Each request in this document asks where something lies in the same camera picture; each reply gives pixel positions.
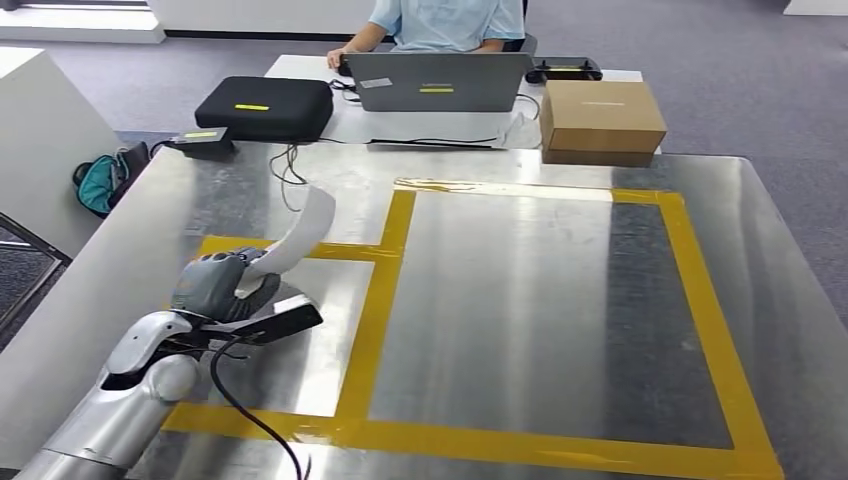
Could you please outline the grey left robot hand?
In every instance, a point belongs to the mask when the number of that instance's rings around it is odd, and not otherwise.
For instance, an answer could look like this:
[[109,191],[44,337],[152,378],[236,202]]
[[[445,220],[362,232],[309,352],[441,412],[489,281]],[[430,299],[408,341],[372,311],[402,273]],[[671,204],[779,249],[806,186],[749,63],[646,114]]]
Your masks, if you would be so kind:
[[279,274],[263,274],[246,296],[237,290],[253,260],[265,253],[254,247],[207,254],[190,262],[172,293],[170,308],[219,323],[247,320],[262,309],[281,285]]

